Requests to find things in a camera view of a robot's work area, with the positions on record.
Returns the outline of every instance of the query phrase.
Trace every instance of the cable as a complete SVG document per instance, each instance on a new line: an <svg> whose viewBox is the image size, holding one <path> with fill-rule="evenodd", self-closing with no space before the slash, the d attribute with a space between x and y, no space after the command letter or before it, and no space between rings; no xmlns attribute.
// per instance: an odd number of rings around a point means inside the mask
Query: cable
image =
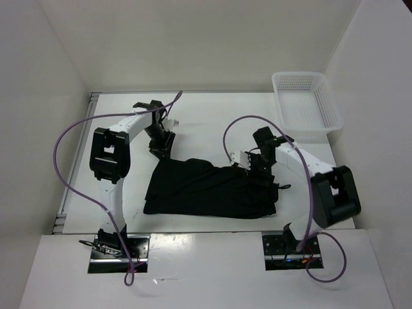
<svg viewBox="0 0 412 309"><path fill-rule="evenodd" d="M267 122L268 124L270 124L271 126L273 126L276 130L279 131L279 133L281 133L281 135L283 136L283 138L289 143L289 145L291 145L297 155L299 156L299 158L302 161L303 164L303 169L304 169L304 173L306 175L306 181L308 182L308 188L309 188L309 203L310 203L310 208L309 208L309 217L308 217L308 224L306 226L306 230L304 232L304 237L303 239L299 242L299 244L297 245L297 250L298 251L302 251L302 249L304 248L304 246L306 245L306 241L308 240L309 237L309 231L310 231L310 226L312 224L312 218L314 216L314 193L312 191L312 183L310 181L310 173L309 173L309 169L308 169L308 165L306 164L306 160L304 159L304 156L302 154L302 152L299 150L299 148L295 148L294 143L287 137L286 134L283 133L283 131L277 126L275 125L272 121L270 121L269 119L266 119L265 117L262 116L256 116L256 115L246 115L246 116L242 116L239 117L235 120L233 120L226 128L224 134L223 134L223 148L225 150L226 156L229 159L229 161L231 162L230 159L230 155L229 152L227 151L227 147L226 147L226 135L227 132L229 131L229 129L238 121L242 120L242 119L246 119L246 118L256 118L256 119L260 119L263 120L265 122Z"/></svg>
<svg viewBox="0 0 412 309"><path fill-rule="evenodd" d="M176 98L174 98L174 102L173 102L173 103L169 103L169 104L170 104L170 107L169 107L169 109L168 109L167 112L166 112L165 118L169 116L170 111L172 110L172 107L173 107L174 103L176 103L176 101L182 96L182 93L183 93L182 90L179 91L179 93L176 95Z"/></svg>
<svg viewBox="0 0 412 309"><path fill-rule="evenodd" d="M93 203L96 203L97 205L99 205L104 211L106 211L106 213L108 214L110 221L112 222L115 230L116 230L116 234L120 240L120 243L122 245L122 248L127 256L127 259L129 260L129 270L126 272L126 275L124 276L124 284L126 286L132 286L133 283L135 282L135 266L134 263L131 259L130 253L126 247L126 244L124 243L123 237L120 234L120 230L116 224L116 221L114 219L114 217L112 216L112 214L110 213L109 209L103 205L102 203L100 203L99 201L95 200L94 198L76 190L75 188L73 188L62 176L62 174L59 171L59 167L57 166L57 150L59 148L59 144L61 142L61 140L63 139L64 135L67 134L67 132L69 132L71 129L73 129L75 126L82 124L83 122L92 120L92 119L98 119L98 118L106 118L106 117L127 117L127 116L134 116L134 115L141 115L141 114L147 114L147 113L153 113L155 111L160 111L162 109L165 109L168 106L172 106L174 103L176 103L176 101L182 96L183 91L179 91L178 94L175 96L175 98L173 99L172 102L166 104L165 106L162 106L160 108L155 108L155 109L150 109L147 111L141 111L138 113L117 113L117 114L104 114L104 115L97 115L97 116L91 116L91 117L87 117L85 119L82 120L78 120L75 123L73 123L72 125L68 126L61 134L60 136L57 138L56 144L54 145L54 149L53 149L53 166L54 166L54 170L56 172L57 177L59 178L59 180L63 183L63 185L69 189L70 191L72 191L73 193L89 200L92 201ZM127 282L127 277L128 275L131 274L131 280L128 283Z"/></svg>
<svg viewBox="0 0 412 309"><path fill-rule="evenodd" d="M285 134L283 133L283 131L282 131L277 125L275 125L272 121L270 121L269 119L266 119L265 117L256 116L256 115L246 115L246 116L239 117L239 118L233 120L233 121L227 126L227 128L226 128L226 130L225 130L225 132L224 132L224 134L223 134L223 149L225 150L225 153L226 153L227 158L228 158L229 161L231 162L230 155L229 155L229 152L227 151L227 147L226 147L226 135L227 135L227 132L229 131L229 129L230 129L236 122L238 122L238 121L240 121L240 120L242 120L242 119L246 119L246 118L260 119L260 120L263 120L263 121L267 122L267 123L270 124L271 126L273 126L276 130L279 131L279 133L283 136L283 138L295 149L297 155L298 155L299 158L301 159L302 164L303 164L304 173L305 173L305 175L306 175L306 181L308 182L310 209L309 209L309 217L308 217L308 224L307 224L307 226L306 226L306 231L304 232L304 237L303 237L303 239L302 239L302 240L299 242L299 244L297 245L297 250L298 250L298 251L302 251L302 249L305 247L306 242L308 241L308 239L310 239L311 237L314 237L314 236L316 236L316 235L324 234L324 235L327 235L327 236L331 237L331 238L334 240L334 242L336 242L336 244L337 244L338 247L340 248L340 250L341 250L341 252L342 252L342 255L343 255L343 268L342 268L341 273L340 273L338 276L336 276L335 278L328 279L328 280L323 280L323 279L318 279L318 278L316 278L314 275L312 275L312 274L309 272L309 268L308 268L309 265L310 265L310 263L313 262L313 261L316 260L316 259L311 259L310 261L308 261L308 262L306 263L306 272L308 273L308 275L309 275L313 280L318 281L318 282L321 282L321 283L331 283L331 282L334 282L334 281L340 279L340 278L343 276L343 274L345 273L346 265L347 265L347 263L348 263L347 258L346 258L346 253L345 253L342 245L338 242L338 240L337 240L334 236L332 236L331 234L329 234L329 233L326 233L326 232L318 232L318 233L316 233L316 234L314 234L314 235L309 236L310 225L312 224L312 218L313 218L313 216L314 216L314 207L315 207L315 205L314 205L314 193L313 193L313 191L312 191L312 183L311 183L311 181L310 181L310 173L309 173L309 169L308 169L308 166L307 166L307 164L306 164L306 160L304 159L304 156L303 156L302 152L299 150L299 148L296 148L296 147L295 147L295 145L294 145L294 144L292 143L292 141L287 137L287 135L285 135Z"/></svg>
<svg viewBox="0 0 412 309"><path fill-rule="evenodd" d="M280 190L285 190L285 189L289 189L292 185L288 184L288 185L281 185L278 187L278 189Z"/></svg>
<svg viewBox="0 0 412 309"><path fill-rule="evenodd" d="M289 251L288 251L288 249L286 248L286 250L285 250L285 256L284 256L284 258L283 258L283 260L282 260L282 267L285 267L285 262L286 262L286 258L288 257L288 254L289 254Z"/></svg>
<svg viewBox="0 0 412 309"><path fill-rule="evenodd" d="M255 147L255 148L252 148L251 150L249 150L249 152L251 153L252 151L258 150L258 149L259 149L259 147Z"/></svg>
<svg viewBox="0 0 412 309"><path fill-rule="evenodd" d="M310 252L310 259L312 259L314 257L314 250L312 249L312 247L310 245L306 245L306 248L308 248L309 252Z"/></svg>
<svg viewBox="0 0 412 309"><path fill-rule="evenodd" d="M167 116L167 111L164 109L164 110L162 111L162 114L160 115L160 120L159 120L160 125L161 125L162 127L163 127L162 122L163 122L163 120L166 119L166 116Z"/></svg>
<svg viewBox="0 0 412 309"><path fill-rule="evenodd" d="M315 280L315 281L317 281L317 282L321 282L321 283L331 283L331 282L335 282L336 280L339 280L339 279L343 276L343 274L345 273L345 271L346 271L346 266L348 266L348 258L346 257L345 250L343 249L342 245L338 242L338 240L335 238L335 236L332 236L331 234L326 233L326 232L319 232L319 233L316 233L315 235L313 235L312 237L314 237L314 236L316 236L316 235L320 235L320 234L331 237L331 238L333 239L333 241L336 242L336 244L337 244L337 246L339 247L339 249L341 250L342 255L343 255L343 267L342 267L342 270L341 270L341 272L339 273L339 275L337 275L336 277L334 277L334 278L332 278L332 279L319 279L319 278L316 278L316 277L315 277L314 275L312 275L312 274L310 273L310 271L309 271L309 265L310 265L310 263L312 263L313 261L316 261L316 260L319 259L319 257L315 257L315 258L313 258L313 259L311 259L311 260L309 260L309 261L306 262L306 272L308 273L308 275L309 275L313 280Z"/></svg>

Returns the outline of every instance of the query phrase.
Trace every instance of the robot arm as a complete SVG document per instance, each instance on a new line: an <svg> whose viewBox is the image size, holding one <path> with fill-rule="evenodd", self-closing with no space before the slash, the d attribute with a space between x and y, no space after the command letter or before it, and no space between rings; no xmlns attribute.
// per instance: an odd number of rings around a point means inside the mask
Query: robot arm
<svg viewBox="0 0 412 309"><path fill-rule="evenodd" d="M137 103L133 112L147 111L162 107L159 101L150 104ZM150 136L149 151L157 158L170 157L175 134L174 120L162 119L162 111L133 115L122 119L108 129L97 128L93 134L90 169L94 172L100 188L101 202L109 209L121 235L127 238L126 222L123 215L123 182L130 169L130 142L143 130ZM98 231L99 245L120 250L120 240L105 211L101 214Z"/></svg>
<svg viewBox="0 0 412 309"><path fill-rule="evenodd" d="M352 173L346 166L335 167L301 149L292 138L293 146L282 136L275 137L269 127L257 130L253 137L261 154L232 153L232 163L239 164L255 173L271 174L275 163L280 163L306 179L303 163L295 151L299 148L310 174L314 196L314 215L309 234L320 232L338 222L349 219L361 212ZM304 238L308 215L301 216L284 227L283 236L291 248Z"/></svg>

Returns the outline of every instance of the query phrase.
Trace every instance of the white panel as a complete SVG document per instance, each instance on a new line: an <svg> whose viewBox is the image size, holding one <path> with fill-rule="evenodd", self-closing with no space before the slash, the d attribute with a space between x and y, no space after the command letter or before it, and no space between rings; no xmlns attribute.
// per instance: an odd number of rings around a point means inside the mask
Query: white panel
<svg viewBox="0 0 412 309"><path fill-rule="evenodd" d="M129 288L124 274L87 274L90 248L78 239L90 236L43 236L20 308L392 308L366 231L333 235L348 267L332 284L304 270L265 271L255 232L152 235L148 273ZM319 246L324 269L314 273L332 277L340 250L326 236Z"/></svg>
<svg viewBox="0 0 412 309"><path fill-rule="evenodd" d="M359 0L40 0L89 90L271 90L323 71Z"/></svg>
<svg viewBox="0 0 412 309"><path fill-rule="evenodd" d="M53 144L85 114L88 98L36 1L0 1L0 42L0 307L18 308L40 235L51 232L62 194ZM64 174L78 136L62 145Z"/></svg>
<svg viewBox="0 0 412 309"><path fill-rule="evenodd" d="M412 14L401 0L364 0L326 70L344 119L331 136L352 168L395 308L412 303Z"/></svg>
<svg viewBox="0 0 412 309"><path fill-rule="evenodd" d="M95 114L125 113L136 102L160 100L172 101L175 93L130 93L99 96ZM215 166L228 166L223 152L222 135L225 128L243 115L263 115L278 123L273 93L184 93L173 106L171 117L180 121L175 128L176 138L172 158L187 160L201 158ZM89 168L91 141L97 127L110 127L119 118L101 118L92 121L85 138L85 150L80 154L79 165L71 184L78 190L99 199L98 181ZM248 151L256 146L252 134L267 123L245 119L235 124L227 135L229 151ZM334 164L326 135L316 142L301 147L321 160ZM183 216L172 214L143 214L144 197L158 159L148 151L149 137L142 133L131 143L131 169L124 181L124 216L128 232L225 232L251 230L282 230L292 220L308 212L309 200L306 182L293 171L276 164L273 167L275 181L290 183L291 188L279 191L277 214L255 220ZM68 214L64 233L96 233L100 226L100 209L84 198L68 194L65 206ZM353 220L342 222L333 228L354 228Z"/></svg>

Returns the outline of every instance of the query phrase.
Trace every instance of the white wall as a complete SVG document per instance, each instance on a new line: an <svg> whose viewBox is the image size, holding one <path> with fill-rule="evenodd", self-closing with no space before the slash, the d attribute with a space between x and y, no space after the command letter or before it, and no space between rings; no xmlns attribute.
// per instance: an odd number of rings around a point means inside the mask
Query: white wall
<svg viewBox="0 0 412 309"><path fill-rule="evenodd" d="M40 0L89 90L272 90L324 71L359 0Z"/></svg>
<svg viewBox="0 0 412 309"><path fill-rule="evenodd" d="M401 0L363 0L326 74L344 119L330 137L352 168L395 308L412 303L412 14Z"/></svg>
<svg viewBox="0 0 412 309"><path fill-rule="evenodd" d="M62 186L53 172L58 134L86 113L88 94L41 7L0 1L0 307L18 308ZM61 149L67 174L79 131Z"/></svg>

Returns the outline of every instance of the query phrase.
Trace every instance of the black bracket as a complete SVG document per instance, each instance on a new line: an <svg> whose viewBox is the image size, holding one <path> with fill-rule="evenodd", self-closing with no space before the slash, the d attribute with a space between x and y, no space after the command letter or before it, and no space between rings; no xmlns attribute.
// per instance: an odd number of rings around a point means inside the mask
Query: black bracket
<svg viewBox="0 0 412 309"><path fill-rule="evenodd" d="M148 110L160 108L163 104L160 101L152 100L150 104L146 103L136 103L134 108L146 108ZM172 151L172 145L175 138L173 132L166 131L163 128L162 120L163 114L166 112L166 109L162 111L156 111L152 116L152 125L145 128L145 132L149 135L151 141L149 142L149 152L157 157L161 158L170 158Z"/></svg>
<svg viewBox="0 0 412 309"><path fill-rule="evenodd" d="M130 170L129 134L98 127L93 134L89 166L97 180L117 183L126 177Z"/></svg>
<svg viewBox="0 0 412 309"><path fill-rule="evenodd" d="M262 127L253 133L256 145L260 149L260 154L248 153L250 158L250 170L261 173L272 174L272 166L276 163L276 147L286 143L283 136L276 137L269 127Z"/></svg>
<svg viewBox="0 0 412 309"><path fill-rule="evenodd" d="M322 228L352 218L361 212L361 202L351 170L340 166L311 178L314 192L314 220Z"/></svg>
<svg viewBox="0 0 412 309"><path fill-rule="evenodd" d="M120 235L122 236L124 243L127 243L127 226L125 226L120 231ZM108 246L109 248L114 248L120 252L124 251L117 233L110 234L110 233L104 232L104 230L102 229L99 229L97 232L97 239L98 239L99 245L105 245L105 246Z"/></svg>

